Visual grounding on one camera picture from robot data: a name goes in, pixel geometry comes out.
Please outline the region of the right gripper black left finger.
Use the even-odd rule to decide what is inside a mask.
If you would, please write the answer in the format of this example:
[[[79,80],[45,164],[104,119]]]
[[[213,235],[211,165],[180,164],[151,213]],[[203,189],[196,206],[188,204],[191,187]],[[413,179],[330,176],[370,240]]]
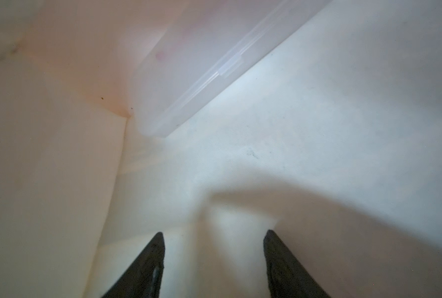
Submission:
[[[165,240],[158,232],[103,298],[158,298],[165,260]]]

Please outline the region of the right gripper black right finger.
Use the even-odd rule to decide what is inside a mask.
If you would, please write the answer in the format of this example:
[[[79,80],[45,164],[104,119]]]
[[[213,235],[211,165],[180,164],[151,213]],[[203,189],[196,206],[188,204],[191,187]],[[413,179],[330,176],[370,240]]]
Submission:
[[[330,298],[273,230],[263,239],[263,252],[272,298]]]

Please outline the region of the white printed canvas tote bag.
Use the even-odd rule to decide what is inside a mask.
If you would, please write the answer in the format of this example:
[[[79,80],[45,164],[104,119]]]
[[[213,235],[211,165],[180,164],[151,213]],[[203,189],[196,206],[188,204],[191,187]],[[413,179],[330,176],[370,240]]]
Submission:
[[[0,58],[0,298],[266,298],[274,230],[333,298],[442,298],[442,1],[330,1],[163,139],[136,67],[191,1],[47,1]]]

